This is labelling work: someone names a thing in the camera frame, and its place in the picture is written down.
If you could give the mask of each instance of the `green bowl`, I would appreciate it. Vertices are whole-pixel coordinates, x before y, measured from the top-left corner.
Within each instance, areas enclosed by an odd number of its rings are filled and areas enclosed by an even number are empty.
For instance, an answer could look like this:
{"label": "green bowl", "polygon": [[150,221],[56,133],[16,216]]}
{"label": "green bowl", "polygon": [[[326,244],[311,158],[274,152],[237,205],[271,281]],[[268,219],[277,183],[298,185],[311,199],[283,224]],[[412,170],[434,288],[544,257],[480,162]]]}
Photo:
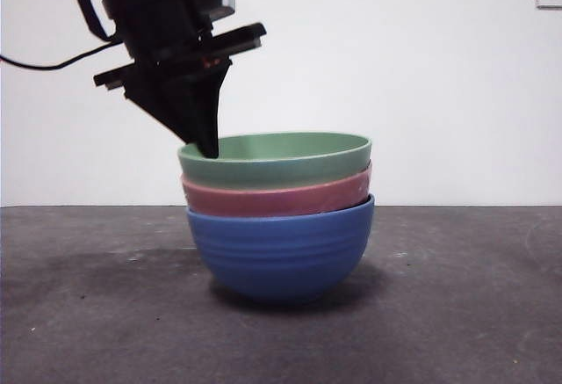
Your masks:
{"label": "green bowl", "polygon": [[204,158],[195,144],[179,149],[184,175],[199,185],[276,189],[320,184],[365,170],[371,140],[350,134],[297,132],[219,139],[219,158]]}

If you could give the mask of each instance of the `black cable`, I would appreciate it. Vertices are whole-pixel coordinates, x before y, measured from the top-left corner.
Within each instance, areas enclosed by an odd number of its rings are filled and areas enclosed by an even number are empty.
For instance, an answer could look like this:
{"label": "black cable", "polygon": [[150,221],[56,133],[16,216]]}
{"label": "black cable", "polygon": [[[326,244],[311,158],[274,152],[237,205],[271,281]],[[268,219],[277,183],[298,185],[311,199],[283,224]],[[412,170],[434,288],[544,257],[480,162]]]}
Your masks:
{"label": "black cable", "polygon": [[112,43],[104,44],[101,47],[94,48],[93,50],[90,50],[89,52],[79,54],[78,56],[75,56],[72,59],[68,59],[65,62],[59,63],[58,65],[50,65],[50,66],[28,65],[27,63],[13,61],[12,59],[10,59],[10,58],[2,55],[2,54],[0,54],[0,60],[2,62],[9,63],[10,65],[17,66],[18,68],[33,69],[33,70],[57,70],[57,69],[66,68],[68,65],[71,65],[74,62],[78,62],[79,60],[83,59],[84,57],[92,56],[93,54],[99,53],[102,50],[106,50],[106,48],[117,46],[118,44],[121,44],[121,43],[122,43],[122,41],[114,41]]}

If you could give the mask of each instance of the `table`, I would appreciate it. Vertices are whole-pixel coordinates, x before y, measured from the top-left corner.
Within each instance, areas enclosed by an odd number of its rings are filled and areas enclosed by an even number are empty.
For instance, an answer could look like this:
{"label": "table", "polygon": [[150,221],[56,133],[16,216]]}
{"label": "table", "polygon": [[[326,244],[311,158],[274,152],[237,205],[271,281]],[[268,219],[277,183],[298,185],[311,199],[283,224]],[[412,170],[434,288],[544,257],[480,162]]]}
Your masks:
{"label": "table", "polygon": [[562,207],[376,209],[304,307],[216,283],[179,206],[2,209],[2,382],[562,382]]}

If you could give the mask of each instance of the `stacked bowls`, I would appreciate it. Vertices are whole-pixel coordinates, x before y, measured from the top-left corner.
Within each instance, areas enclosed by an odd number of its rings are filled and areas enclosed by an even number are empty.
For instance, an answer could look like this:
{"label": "stacked bowls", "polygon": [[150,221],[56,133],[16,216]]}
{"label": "stacked bowls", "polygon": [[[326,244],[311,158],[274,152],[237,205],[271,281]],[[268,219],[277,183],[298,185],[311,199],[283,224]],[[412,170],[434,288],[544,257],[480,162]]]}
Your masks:
{"label": "stacked bowls", "polygon": [[258,301],[300,303],[344,279],[371,230],[371,141],[351,134],[219,140],[218,159],[182,147],[195,244],[215,278]]}

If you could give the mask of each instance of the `black object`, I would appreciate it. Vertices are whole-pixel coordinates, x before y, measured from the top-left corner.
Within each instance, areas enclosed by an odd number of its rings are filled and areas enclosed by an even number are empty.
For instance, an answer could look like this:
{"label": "black object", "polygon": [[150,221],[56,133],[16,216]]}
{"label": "black object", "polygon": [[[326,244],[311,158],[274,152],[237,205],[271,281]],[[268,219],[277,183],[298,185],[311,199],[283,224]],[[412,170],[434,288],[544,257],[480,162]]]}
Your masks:
{"label": "black object", "polygon": [[134,63],[95,76],[204,156],[219,155],[217,111],[230,56],[260,46],[261,24],[213,37],[213,22],[234,13],[234,0],[104,0],[116,32],[101,26],[90,0],[78,0],[99,39],[124,42]]}

